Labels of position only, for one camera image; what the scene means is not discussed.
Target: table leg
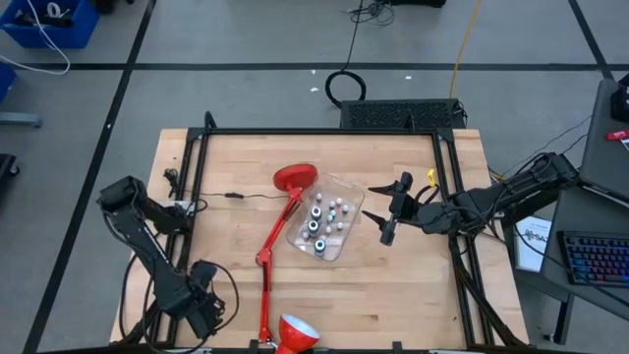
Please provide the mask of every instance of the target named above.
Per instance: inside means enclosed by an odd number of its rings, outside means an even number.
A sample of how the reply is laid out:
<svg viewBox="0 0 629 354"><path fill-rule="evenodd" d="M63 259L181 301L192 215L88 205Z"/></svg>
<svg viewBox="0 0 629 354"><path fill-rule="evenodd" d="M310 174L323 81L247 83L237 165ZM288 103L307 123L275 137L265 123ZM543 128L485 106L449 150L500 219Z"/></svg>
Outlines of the table leg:
<svg viewBox="0 0 629 354"><path fill-rule="evenodd" d="M572 306L574 305L574 294L568 295L568 300L561 303L559 308L559 318L557 327L553 334L545 335L544 339L553 343L564 345L568 339L568 328L570 327L570 317L572 316Z"/></svg>

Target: clear plastic container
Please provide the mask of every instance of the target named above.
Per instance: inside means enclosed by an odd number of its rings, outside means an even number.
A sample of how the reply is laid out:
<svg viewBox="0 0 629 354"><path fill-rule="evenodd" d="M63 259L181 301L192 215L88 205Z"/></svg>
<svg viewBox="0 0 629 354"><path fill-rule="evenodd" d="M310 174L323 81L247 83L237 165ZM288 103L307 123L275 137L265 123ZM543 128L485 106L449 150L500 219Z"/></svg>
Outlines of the clear plastic container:
<svg viewBox="0 0 629 354"><path fill-rule="evenodd" d="M317 200L317 195L321 196L320 201ZM302 205L295 211L293 223L286 232L286 239L298 250L309 255L329 262L336 260L341 255L364 198L365 193L361 188L329 174L320 175ZM313 212L315 207L320 209L318 218L313 216L317 215L317 212ZM327 218L332 210L336 215L329 222ZM313 231L312 221L318 223L316 231ZM330 230L327 230L329 233L326 232L326 227L330 227ZM315 243L319 240L325 243L322 252L315 250Z"/></svg>

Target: yellow tape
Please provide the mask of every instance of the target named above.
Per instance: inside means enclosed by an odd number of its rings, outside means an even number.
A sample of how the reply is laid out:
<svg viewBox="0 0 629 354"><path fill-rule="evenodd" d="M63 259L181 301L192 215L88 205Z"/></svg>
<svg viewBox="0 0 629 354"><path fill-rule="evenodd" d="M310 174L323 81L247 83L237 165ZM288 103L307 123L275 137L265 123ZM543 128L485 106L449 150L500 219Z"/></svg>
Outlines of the yellow tape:
<svg viewBox="0 0 629 354"><path fill-rule="evenodd" d="M434 170L433 169L431 169L429 171L429 183L430 183L430 186L433 187L433 188L434 188L434 186L436 186L436 183L434 182Z"/></svg>

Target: red desk lamp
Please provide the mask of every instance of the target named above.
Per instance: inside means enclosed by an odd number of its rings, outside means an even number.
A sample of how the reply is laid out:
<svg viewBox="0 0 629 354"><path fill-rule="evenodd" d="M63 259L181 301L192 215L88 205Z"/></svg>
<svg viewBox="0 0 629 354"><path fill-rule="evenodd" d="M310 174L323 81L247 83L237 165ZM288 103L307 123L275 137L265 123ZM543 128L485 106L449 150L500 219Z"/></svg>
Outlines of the red desk lamp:
<svg viewBox="0 0 629 354"><path fill-rule="evenodd" d="M312 348L320 335L304 320L291 315L282 315L279 319L279 337L282 342L275 354L297 354Z"/></svg>
<svg viewBox="0 0 629 354"><path fill-rule="evenodd" d="M268 329L268 308L269 296L271 292L271 269L273 256L271 248L273 247L275 240L277 240L277 236L279 236L279 233L282 231L282 227L284 227L286 221L288 221L293 212L295 212L295 210L297 210L297 207L302 203L302 193L304 192L304 190L310 187L315 182L315 180L316 167L307 163L294 164L284 167L281 170L275 172L275 174L273 175L273 184L275 185L275 188L280 191L288 192L289 198L286 206L280 213L279 218L275 222L275 225L271 229L271 232L268 234L266 242L264 242L264 245L259 250L256 256L256 263L258 266L262 267L264 277L262 285L262 304L259 318L259 335L257 338L260 343L275 343L273 335ZM284 351L283 353L288 354L291 353L291 351Z"/></svg>

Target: black wire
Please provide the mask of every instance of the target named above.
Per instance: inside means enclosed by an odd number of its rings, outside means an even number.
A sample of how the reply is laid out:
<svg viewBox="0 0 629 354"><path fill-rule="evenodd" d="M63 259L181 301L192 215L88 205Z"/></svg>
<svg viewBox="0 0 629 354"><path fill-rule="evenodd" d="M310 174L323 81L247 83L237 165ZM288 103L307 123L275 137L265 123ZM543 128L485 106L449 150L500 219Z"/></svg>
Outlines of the black wire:
<svg viewBox="0 0 629 354"><path fill-rule="evenodd" d="M355 21L356 25L354 26L354 34L352 34L352 44L350 44L350 52L347 55L347 61L345 62L345 65L343 66L341 70L330 74L325 80L325 95L338 108L341 108L341 101L334 98L334 95L332 95L332 89L331 89L332 80L334 80L334 78L336 78L337 76L347 76L353 79L361 87L361 95L359 96L358 100L365 100L365 97L367 95L367 84L365 83L365 80L363 80L363 78L361 78L357 74L346 71L347 67L350 65L350 60L352 59L352 51L354 50L354 42L356 41L356 32L358 31L358 24L361 22L360 19L361 19L362 10L363 10L363 0L361 0L361 4L359 5L359 8L358 8L358 13L356 14L357 20Z"/></svg>
<svg viewBox="0 0 629 354"><path fill-rule="evenodd" d="M389 17L381 20L380 15L384 13L385 9L389 12ZM354 24L368 23L370 25L384 27L391 25L393 21L395 21L395 11L393 11L393 6L391 6L390 0L373 0L368 7L363 8L361 6L359 9L347 11L346 14L350 15L350 21ZM370 17L368 19L360 20L360 15L368 15Z"/></svg>
<svg viewBox="0 0 629 354"><path fill-rule="evenodd" d="M588 134L584 134L581 137L579 137L579 139L577 139L576 142L572 143L572 145L569 148L567 148L564 151L562 151L561 154L564 154L564 153L570 151L575 145L577 145L579 142L581 142L583 140L583 138L585 138L587 136L588 136Z"/></svg>
<svg viewBox="0 0 629 354"><path fill-rule="evenodd" d="M582 120L579 124L577 124L576 126L573 126L571 128L568 128L567 130L563 131L563 133L561 133L560 135L556 136L555 138L552 138L550 141L548 141L548 143L546 143L543 147L538 148L537 150L533 151L533 153L531 153L529 156L527 156L526 158L523 158L522 160L514 163L511 167L509 167L506 171L504 171L501 175L502 177L506 177L506 174L509 173L512 169L515 168L515 166L519 165L520 163L529 160L533 155L535 155L536 153L542 151L543 149L547 148L550 144L552 144L553 142L559 140L561 137L565 136L566 134L572 132L573 130L581 127L583 125L583 123L587 122L588 119L592 118L592 116L588 116L586 117L586 119Z"/></svg>
<svg viewBox="0 0 629 354"><path fill-rule="evenodd" d="M203 202L203 206L200 207L198 210L195 210L194 215L196 215L197 213L202 212L205 209L207 209L207 201L206 200L199 198L199 202Z"/></svg>
<svg viewBox="0 0 629 354"><path fill-rule="evenodd" d="M586 283L588 283L588 285L592 286L593 288L597 289L598 292L602 293L603 295L608 296L609 298L616 300L617 302L621 303L624 306L629 307L629 302L619 298L618 296L608 292L607 290L601 288L600 286L598 286L597 284L592 283L590 280L588 280L587 278L585 278L583 275L581 275L580 273L573 271L571 268L567 267L566 265L564 265L562 262L554 259L553 257L547 255L546 253L542 253L540 251L538 251L538 249L536 249L535 247L531 246L527 240L525 240L524 236L522 236L522 234L520 233L520 230L518 230L518 225L515 223L515 220L513 220L513 218L509 217L511 219L511 222L513 223L513 228L515 229L516 234L520 237L520 239L522 239L522 241L524 242L525 245L527 245L527 247L529 247L531 250L533 250L535 253L537 253L538 255L542 256L543 258L553 262L554 264L560 266L561 268L563 268L566 272L568 272L569 274L572 274L573 276L579 277L581 280L584 280Z"/></svg>
<svg viewBox="0 0 629 354"><path fill-rule="evenodd" d="M129 278L129 271L131 271L131 266L134 264L138 255L134 254L127 265L127 269L125 269L125 275L122 280L122 291L120 294L120 307L118 308L118 329L120 330L120 335L124 338L127 336L125 332L125 327L123 324L123 312L125 311L125 298L127 297L127 279Z"/></svg>
<svg viewBox="0 0 629 354"><path fill-rule="evenodd" d="M228 324L230 324L234 320L236 315L238 315L238 310L240 309L240 294L238 293L238 286L236 286L236 280L234 280L234 277L229 272L229 270L227 270L223 265L219 265L219 264L216 264L214 262L208 262L208 263L211 264L211 265L219 267L221 270L223 270L225 272L225 274L227 274L227 276L229 277L229 280L232 282L232 286L234 287L234 294L236 296L236 308L234 309L234 314L232 314L232 316L224 324L219 325L217 328L214 329L214 330L221 330L222 328L224 328ZM214 282L213 281L211 282L211 289L212 289L212 292L214 292Z"/></svg>
<svg viewBox="0 0 629 354"><path fill-rule="evenodd" d="M350 44L350 53L347 55L347 62L345 62L345 65L343 66L343 69L341 69L341 72L344 72L345 69L347 69L347 67L350 65L350 59L352 59L352 51L354 50L356 32L358 31L358 24L361 22L361 13L363 12L363 0L361 0L361 4L359 5L358 10L354 11L358 11L358 13L356 15L356 21L354 22L356 25L354 26L354 34L352 34L352 44Z"/></svg>
<svg viewBox="0 0 629 354"><path fill-rule="evenodd" d="M253 194L253 195L242 195L240 193L236 193L236 192L229 192L229 193L204 193L204 192L199 192L200 195L202 196L206 196L206 197L225 197L225 198L233 198L233 199L244 199L244 198L266 198L266 199L284 199L284 198L288 198L289 196L267 196L264 194Z"/></svg>

